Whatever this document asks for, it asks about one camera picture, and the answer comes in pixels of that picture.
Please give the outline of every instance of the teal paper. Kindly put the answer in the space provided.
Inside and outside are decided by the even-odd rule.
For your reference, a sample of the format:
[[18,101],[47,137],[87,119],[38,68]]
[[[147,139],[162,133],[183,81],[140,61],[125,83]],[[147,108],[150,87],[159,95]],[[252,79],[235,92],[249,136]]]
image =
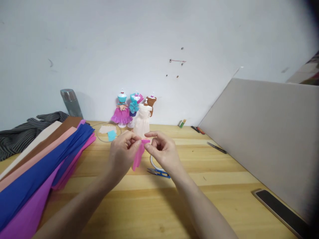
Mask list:
[[109,141],[113,141],[113,140],[115,140],[116,133],[114,130],[112,130],[112,131],[107,133],[107,136],[109,137]]

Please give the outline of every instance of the dress form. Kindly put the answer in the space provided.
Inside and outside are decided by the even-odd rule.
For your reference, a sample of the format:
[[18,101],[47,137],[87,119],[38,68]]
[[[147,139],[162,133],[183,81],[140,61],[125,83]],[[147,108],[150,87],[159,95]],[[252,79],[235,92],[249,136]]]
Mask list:
[[150,97],[146,97],[146,99],[148,99],[149,106],[152,106],[152,107],[153,107],[155,101],[157,100],[157,98],[154,97],[154,92],[151,94]]
[[137,111],[135,111],[135,106],[138,106],[138,103],[143,100],[143,96],[139,94],[137,91],[135,94],[131,94],[131,103],[130,103],[130,116],[133,117],[133,120],[127,124],[129,128],[134,128],[136,118],[135,117],[138,114],[139,108],[137,108]]
[[121,128],[124,128],[127,123],[133,120],[133,118],[130,116],[128,105],[125,104],[126,97],[127,96],[122,89],[117,96],[117,98],[119,99],[119,103],[117,104],[117,108],[111,118],[111,120],[117,123],[118,126]]
[[145,134],[150,131],[149,118],[151,116],[151,110],[153,107],[148,105],[146,99],[144,104],[139,104],[139,108],[140,114],[136,119],[133,131],[143,139],[145,138]]

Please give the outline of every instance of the wall mark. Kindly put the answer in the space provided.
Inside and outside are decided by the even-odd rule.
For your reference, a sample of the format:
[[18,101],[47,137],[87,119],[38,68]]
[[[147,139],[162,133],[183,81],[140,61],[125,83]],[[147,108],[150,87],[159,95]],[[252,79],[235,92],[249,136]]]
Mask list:
[[281,73],[285,73],[287,70],[289,69],[289,67],[284,68]]
[[52,67],[53,66],[53,62],[48,58],[48,60],[49,60],[49,62],[50,62],[50,67]]

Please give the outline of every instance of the thermos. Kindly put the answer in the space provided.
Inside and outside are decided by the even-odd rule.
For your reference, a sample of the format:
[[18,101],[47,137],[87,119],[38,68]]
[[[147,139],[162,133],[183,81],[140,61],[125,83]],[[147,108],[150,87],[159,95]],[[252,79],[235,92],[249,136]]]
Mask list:
[[76,98],[74,90],[63,89],[60,90],[60,93],[65,103],[66,109],[69,112],[69,115],[74,117],[81,117],[83,119],[80,105]]

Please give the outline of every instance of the brown mannequin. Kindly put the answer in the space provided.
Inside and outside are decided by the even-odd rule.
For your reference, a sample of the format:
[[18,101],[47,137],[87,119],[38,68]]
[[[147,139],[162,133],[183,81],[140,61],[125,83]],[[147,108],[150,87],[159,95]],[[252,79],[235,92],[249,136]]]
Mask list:
[[154,105],[155,101],[157,100],[157,98],[154,97],[152,94],[151,97],[146,97],[146,99],[147,99],[148,105],[152,106],[152,108],[153,108],[153,105]]

